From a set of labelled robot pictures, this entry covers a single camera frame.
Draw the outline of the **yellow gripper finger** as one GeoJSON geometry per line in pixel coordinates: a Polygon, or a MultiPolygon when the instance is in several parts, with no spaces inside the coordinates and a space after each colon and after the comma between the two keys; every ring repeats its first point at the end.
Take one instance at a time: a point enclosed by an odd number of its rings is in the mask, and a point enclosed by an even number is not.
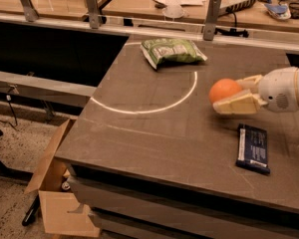
{"type": "Polygon", "coordinates": [[[251,93],[257,93],[258,85],[262,78],[263,78],[262,75],[254,75],[254,76],[237,80],[237,84],[243,90],[249,90],[251,93]]]}
{"type": "Polygon", "coordinates": [[[267,103],[259,94],[243,90],[229,98],[215,102],[212,106],[221,115],[253,115],[266,105],[267,103]]]}

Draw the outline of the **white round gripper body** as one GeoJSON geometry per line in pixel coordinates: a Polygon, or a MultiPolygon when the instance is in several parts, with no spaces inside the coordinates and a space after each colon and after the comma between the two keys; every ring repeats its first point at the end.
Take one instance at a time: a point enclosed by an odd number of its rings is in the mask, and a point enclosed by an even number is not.
{"type": "Polygon", "coordinates": [[[258,94],[265,102],[264,107],[275,113],[299,110],[296,97],[295,67],[278,69],[263,76],[258,84],[258,94]]]}

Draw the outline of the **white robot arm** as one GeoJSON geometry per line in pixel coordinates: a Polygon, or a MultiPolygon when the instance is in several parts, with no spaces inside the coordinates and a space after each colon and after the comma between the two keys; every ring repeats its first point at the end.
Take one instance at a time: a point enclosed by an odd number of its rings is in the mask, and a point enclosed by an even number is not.
{"type": "Polygon", "coordinates": [[[212,104],[222,115],[252,115],[261,109],[274,113],[299,111],[299,68],[277,69],[236,81],[241,91],[212,104]]]}

